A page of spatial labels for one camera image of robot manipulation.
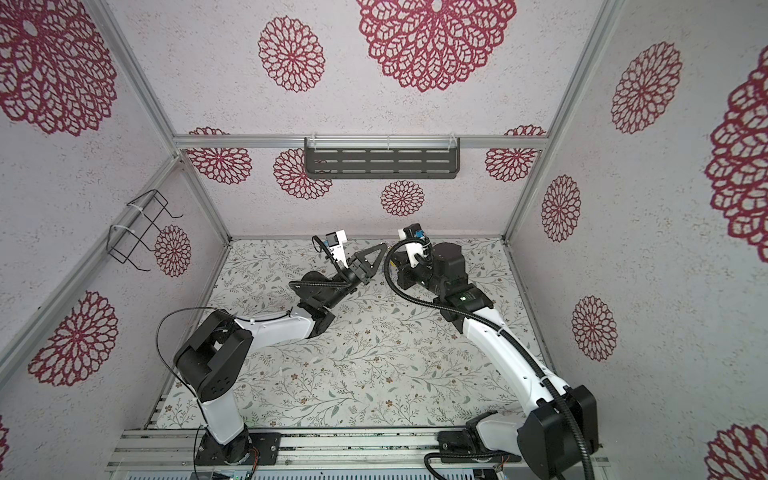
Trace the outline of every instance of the floral tablecloth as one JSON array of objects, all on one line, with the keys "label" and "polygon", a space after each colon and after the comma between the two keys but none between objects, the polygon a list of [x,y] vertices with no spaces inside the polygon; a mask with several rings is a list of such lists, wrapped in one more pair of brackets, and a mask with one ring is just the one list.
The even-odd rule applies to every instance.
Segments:
[{"label": "floral tablecloth", "polygon": [[[541,357],[501,241],[435,240],[439,241],[462,245],[470,280]],[[346,252],[377,243],[353,240]],[[287,310],[298,300],[288,281],[312,269],[329,276],[333,271],[308,240],[237,241],[210,305],[237,315]],[[416,287],[409,293],[433,298]],[[515,395],[477,347],[437,310],[398,298],[381,273],[333,312],[336,319],[323,335],[249,353],[234,387],[246,424],[461,425],[489,409],[521,411]],[[189,429],[201,420],[194,398],[175,383],[155,426]]]}]

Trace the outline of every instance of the enclosure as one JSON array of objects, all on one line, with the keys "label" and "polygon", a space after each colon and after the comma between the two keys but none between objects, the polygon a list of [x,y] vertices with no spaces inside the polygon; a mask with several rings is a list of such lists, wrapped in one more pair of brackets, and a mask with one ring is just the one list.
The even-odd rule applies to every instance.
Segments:
[{"label": "enclosure", "polygon": [[[0,10],[0,478],[190,478],[204,419],[158,358],[161,319],[288,310],[289,281],[333,272],[313,235],[344,229],[351,255],[411,223],[594,394],[596,478],[768,476],[765,2]],[[453,163],[308,175],[333,148]],[[167,362],[209,312],[164,322]],[[233,388],[295,478],[415,472],[437,432],[522,417],[475,343],[381,272],[333,313],[250,350]]]}]

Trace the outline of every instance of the red doily pattern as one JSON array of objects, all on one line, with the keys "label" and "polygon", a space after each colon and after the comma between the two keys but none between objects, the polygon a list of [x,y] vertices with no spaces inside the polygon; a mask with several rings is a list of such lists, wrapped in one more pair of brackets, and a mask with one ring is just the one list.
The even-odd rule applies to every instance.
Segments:
[{"label": "red doily pattern", "polygon": [[[190,135],[228,135],[218,128],[196,128]],[[245,148],[189,148],[187,155],[197,171],[220,184],[238,184],[250,175],[250,157]]]},{"label": "red doily pattern", "polygon": [[616,85],[611,108],[616,128],[633,134],[653,124],[672,101],[682,68],[674,44],[662,41],[639,54]]},{"label": "red doily pattern", "polygon": [[606,360],[616,348],[616,322],[608,305],[594,296],[579,300],[574,308],[571,327],[578,348],[598,362]]},{"label": "red doily pattern", "polygon": [[85,292],[27,370],[40,383],[73,386],[101,368],[117,336],[118,318],[109,300],[99,292]]},{"label": "red doily pattern", "polygon": [[275,18],[259,39],[259,58],[267,74],[288,91],[307,91],[326,69],[323,47],[307,25],[295,18]]},{"label": "red doily pattern", "polygon": [[187,271],[192,259],[190,239],[181,228],[168,225],[154,242],[154,259],[168,276],[180,276]]},{"label": "red doily pattern", "polygon": [[289,195],[304,200],[322,197],[333,185],[331,180],[313,180],[307,177],[304,150],[299,148],[281,152],[275,159],[273,174],[280,188]]},{"label": "red doily pattern", "polygon": [[77,0],[4,0],[0,103],[8,118],[78,136],[111,116],[117,72]]},{"label": "red doily pattern", "polygon": [[0,472],[2,472],[2,462],[5,460],[5,454],[8,453],[8,429],[2,424],[0,416]]},{"label": "red doily pattern", "polygon": [[768,478],[768,432],[760,425],[732,425],[718,430],[704,461],[708,480],[765,480]]},{"label": "red doily pattern", "polygon": [[710,205],[728,219],[728,235],[754,245],[768,263],[768,47],[747,81],[730,93],[728,112],[710,139]]},{"label": "red doily pattern", "polygon": [[[547,132],[541,127],[520,125],[504,135],[542,136]],[[537,151],[533,148],[492,148],[485,154],[485,169],[497,180],[505,182],[519,180],[528,176]]]},{"label": "red doily pattern", "polygon": [[541,224],[550,240],[561,242],[574,232],[581,215],[581,198],[574,179],[568,175],[555,178],[541,202]]},{"label": "red doily pattern", "polygon": [[360,33],[382,73],[403,87],[445,90],[488,63],[517,11],[514,0],[357,0]]},{"label": "red doily pattern", "polygon": [[387,213],[407,217],[424,204],[424,190],[411,181],[398,180],[384,187],[381,200]]}]

